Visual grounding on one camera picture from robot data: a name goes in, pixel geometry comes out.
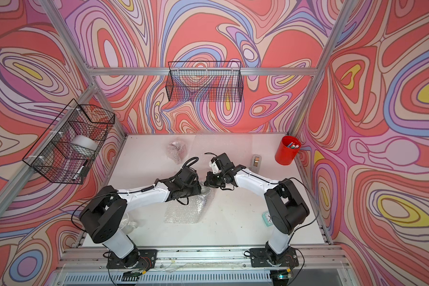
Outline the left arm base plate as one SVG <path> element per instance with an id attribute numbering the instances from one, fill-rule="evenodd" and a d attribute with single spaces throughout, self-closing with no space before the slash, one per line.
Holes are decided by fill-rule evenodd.
<path id="1" fill-rule="evenodd" d="M 155 267 L 157 259 L 156 249 L 133 250 L 125 258 L 118 258 L 112 251 L 105 253 L 108 269 L 140 269 L 150 270 Z"/>

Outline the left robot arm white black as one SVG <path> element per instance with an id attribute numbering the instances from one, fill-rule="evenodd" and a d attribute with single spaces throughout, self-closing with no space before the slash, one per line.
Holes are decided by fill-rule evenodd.
<path id="1" fill-rule="evenodd" d="M 144 257 L 132 240 L 121 230 L 125 214 L 145 206 L 182 199 L 201 194 L 197 171 L 181 168 L 168 179 L 157 179 L 149 187 L 115 189 L 108 185 L 84 207 L 79 220 L 95 244 L 110 251 L 113 266 L 125 269 L 151 269 L 153 263 Z"/>

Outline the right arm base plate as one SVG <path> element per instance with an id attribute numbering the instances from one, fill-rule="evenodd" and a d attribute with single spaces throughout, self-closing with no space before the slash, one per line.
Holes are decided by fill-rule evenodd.
<path id="1" fill-rule="evenodd" d="M 287 267 L 293 269 L 300 265 L 296 249 L 287 247 L 281 254 L 276 254 L 269 248 L 252 248 L 244 252 L 254 268 Z"/>

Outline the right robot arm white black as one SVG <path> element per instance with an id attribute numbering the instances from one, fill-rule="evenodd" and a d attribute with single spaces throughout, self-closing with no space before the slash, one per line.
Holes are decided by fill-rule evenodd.
<path id="1" fill-rule="evenodd" d="M 262 254 L 256 256 L 254 250 L 250 249 L 250 257 L 253 262 L 263 260 L 271 266 L 281 266 L 288 262 L 291 266 L 298 265 L 297 259 L 294 258 L 295 251 L 290 247 L 290 240 L 294 231 L 310 215 L 310 210 L 291 179 L 268 179 L 243 165 L 238 165 L 227 170 L 209 171 L 204 185 L 223 191 L 244 188 L 262 197 L 274 229 L 264 248 L 260 249 Z"/>

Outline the bubble wrap sheet around mug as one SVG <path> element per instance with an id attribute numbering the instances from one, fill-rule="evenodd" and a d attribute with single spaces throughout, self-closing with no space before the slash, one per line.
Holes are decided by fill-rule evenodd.
<path id="1" fill-rule="evenodd" d="M 174 161 L 176 164 L 181 164 L 184 162 L 188 154 L 188 145 L 187 142 L 177 138 L 176 140 L 171 141 L 166 147 L 166 156 L 167 158 Z"/>

